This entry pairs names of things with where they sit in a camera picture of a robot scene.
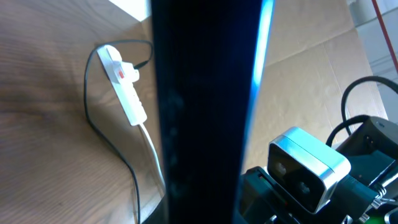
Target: power cord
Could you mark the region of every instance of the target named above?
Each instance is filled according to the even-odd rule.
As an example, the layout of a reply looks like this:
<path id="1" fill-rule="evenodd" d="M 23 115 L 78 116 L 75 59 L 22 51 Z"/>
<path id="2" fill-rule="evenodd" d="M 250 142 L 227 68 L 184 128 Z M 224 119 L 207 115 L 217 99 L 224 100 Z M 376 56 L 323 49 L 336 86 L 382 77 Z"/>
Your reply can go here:
<path id="1" fill-rule="evenodd" d="M 333 140 L 336 136 L 336 134 L 341 131 L 343 128 L 347 128 L 350 125 L 353 124 L 358 124 L 358 123 L 363 123 L 365 121 L 367 121 L 370 117 L 368 115 L 359 115 L 359 116 L 355 116 L 353 118 L 350 118 L 344 122 L 342 122 L 341 124 L 339 124 L 329 135 L 328 140 L 326 141 L 326 145 L 331 147 L 331 144 L 333 143 Z"/>
<path id="2" fill-rule="evenodd" d="M 355 82 L 351 83 L 347 89 L 343 93 L 343 97 L 341 98 L 341 116 L 343 117 L 343 123 L 347 121 L 347 115 L 346 115 L 346 104 L 347 104 L 347 98 L 348 94 L 350 91 L 356 87 L 357 85 L 364 83 L 364 82 L 379 82 L 382 84 L 385 84 L 394 92 L 398 94 L 398 84 L 394 83 L 393 81 L 389 80 L 388 78 L 383 78 L 383 77 L 376 77 L 376 76 L 370 76 L 370 77 L 363 77 L 360 78 L 359 80 L 356 80 Z M 352 134 L 351 130 L 349 129 L 349 126 L 345 126 L 348 135 L 350 136 Z"/>
<path id="3" fill-rule="evenodd" d="M 116 40 L 116 41 L 110 41 L 106 42 L 100 45 L 97 45 L 91 52 L 90 55 L 88 56 L 87 63 L 86 63 L 86 68 L 85 68 L 85 80 L 83 84 L 83 102 L 85 106 L 85 115 L 88 124 L 93 128 L 93 130 L 99 135 L 104 141 L 112 148 L 112 150 L 119 156 L 119 158 L 127 165 L 129 168 L 132 178 L 134 180 L 134 185 L 136 186 L 136 194 L 137 194 L 137 222 L 138 224 L 141 223 L 141 207 L 140 207 L 140 200 L 139 200 L 139 191 L 138 191 L 138 181 L 136 177 L 136 173 L 134 172 L 134 169 L 132 168 L 131 164 L 129 161 L 127 161 L 126 157 L 121 153 L 121 151 L 104 135 L 104 133 L 95 125 L 95 123 L 91 120 L 90 115 L 88 114 L 88 106 L 87 106 L 87 79 L 88 79 L 88 70 L 90 68 L 90 63 L 94 57 L 94 54 L 96 51 L 105 45 L 115 45 L 115 44 L 123 44 L 123 43 L 142 43 L 142 44 L 147 44 L 150 46 L 150 56 L 148 60 L 145 60 L 141 63 L 138 63 L 134 68 L 135 69 L 140 69 L 143 66 L 145 66 L 151 59 L 154 54 L 154 46 L 152 45 L 151 42 L 147 40 L 136 40 L 136 39 L 128 39 L 128 40 Z"/>
<path id="4" fill-rule="evenodd" d="M 155 149 L 154 143 L 150 139 L 148 130 L 145 128 L 144 124 L 143 123 L 139 124 L 139 127 L 141 129 L 141 133 L 142 133 L 143 137 L 147 139 L 147 143 L 149 144 L 149 147 L 152 150 L 152 153 L 153 153 L 153 155 L 155 157 L 157 172 L 159 173 L 159 178 L 162 181 L 163 190 L 165 190 L 165 182 L 164 182 L 164 178 L 163 178 L 163 175 L 162 175 L 162 169 L 160 168 L 159 158 L 157 157 L 157 153 L 156 153 L 156 149 Z"/>

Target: wooden table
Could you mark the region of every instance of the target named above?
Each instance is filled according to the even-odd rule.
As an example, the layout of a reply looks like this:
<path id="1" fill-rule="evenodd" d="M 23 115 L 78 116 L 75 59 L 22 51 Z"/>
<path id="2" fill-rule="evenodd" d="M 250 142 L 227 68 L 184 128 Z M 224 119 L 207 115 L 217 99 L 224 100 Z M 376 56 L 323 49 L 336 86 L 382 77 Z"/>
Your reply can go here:
<path id="1" fill-rule="evenodd" d="M 142 24 L 108 0 L 0 2 L 0 223 L 135 223 L 131 174 L 89 127 L 83 72 L 96 44 L 147 39 Z M 118 46 L 124 60 L 149 56 Z M 160 153 L 153 62 L 135 83 Z M 150 150 L 131 127 L 95 57 L 90 114 L 135 168 L 143 221 L 161 198 Z"/>

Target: black pole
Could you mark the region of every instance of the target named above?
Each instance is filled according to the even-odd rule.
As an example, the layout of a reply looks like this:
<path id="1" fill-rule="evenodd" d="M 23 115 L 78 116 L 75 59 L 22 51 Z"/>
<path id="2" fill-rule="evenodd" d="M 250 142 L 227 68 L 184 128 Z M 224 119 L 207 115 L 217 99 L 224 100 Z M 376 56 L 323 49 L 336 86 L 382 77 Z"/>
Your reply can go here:
<path id="1" fill-rule="evenodd" d="M 152 0 L 169 223 L 233 222 L 273 5 Z"/>

